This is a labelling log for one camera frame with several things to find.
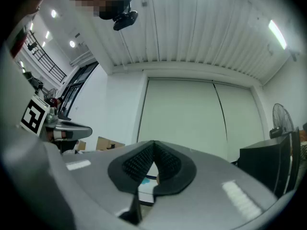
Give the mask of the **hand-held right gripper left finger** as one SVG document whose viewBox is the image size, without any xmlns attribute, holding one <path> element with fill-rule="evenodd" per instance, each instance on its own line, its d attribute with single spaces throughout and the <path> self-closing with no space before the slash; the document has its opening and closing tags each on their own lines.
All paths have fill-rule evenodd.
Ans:
<svg viewBox="0 0 307 230">
<path fill-rule="evenodd" d="M 109 151 L 60 155 L 51 150 L 51 174 L 71 219 L 68 230 L 153 230 L 142 218 L 138 187 L 154 157 L 154 142 Z"/>
</svg>

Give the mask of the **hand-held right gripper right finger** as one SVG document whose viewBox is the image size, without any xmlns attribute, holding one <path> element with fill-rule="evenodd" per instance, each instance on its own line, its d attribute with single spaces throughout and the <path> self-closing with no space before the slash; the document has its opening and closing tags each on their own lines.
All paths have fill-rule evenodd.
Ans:
<svg viewBox="0 0 307 230">
<path fill-rule="evenodd" d="M 226 160 L 155 141 L 159 184 L 144 230 L 258 230 L 274 216 L 276 196 Z"/>
</svg>

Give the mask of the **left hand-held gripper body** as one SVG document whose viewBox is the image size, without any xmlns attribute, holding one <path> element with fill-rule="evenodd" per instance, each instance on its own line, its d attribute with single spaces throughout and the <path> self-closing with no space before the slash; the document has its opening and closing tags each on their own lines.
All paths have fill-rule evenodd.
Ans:
<svg viewBox="0 0 307 230">
<path fill-rule="evenodd" d="M 58 123 L 58 111 L 39 96 L 33 95 L 21 119 L 20 125 L 30 133 L 40 136 L 45 127 L 55 128 Z"/>
</svg>

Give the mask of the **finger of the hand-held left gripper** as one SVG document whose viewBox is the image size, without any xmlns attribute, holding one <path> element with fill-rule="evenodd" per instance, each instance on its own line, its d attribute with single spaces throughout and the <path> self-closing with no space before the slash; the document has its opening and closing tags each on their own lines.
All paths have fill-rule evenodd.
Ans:
<svg viewBox="0 0 307 230">
<path fill-rule="evenodd" d="M 82 139 L 91 136 L 92 132 L 89 126 L 59 119 L 54 128 L 54 139 Z"/>
</svg>

